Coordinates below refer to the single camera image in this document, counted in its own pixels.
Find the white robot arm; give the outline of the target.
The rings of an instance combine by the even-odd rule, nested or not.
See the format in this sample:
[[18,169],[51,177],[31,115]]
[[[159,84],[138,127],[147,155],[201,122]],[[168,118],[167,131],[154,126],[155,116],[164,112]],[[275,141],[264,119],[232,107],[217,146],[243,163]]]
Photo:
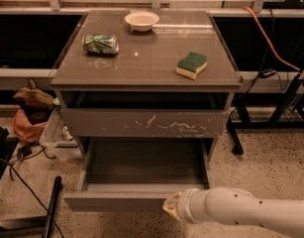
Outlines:
[[253,225],[304,238],[304,200],[257,198],[238,188],[192,188],[170,196],[162,208],[186,223]]

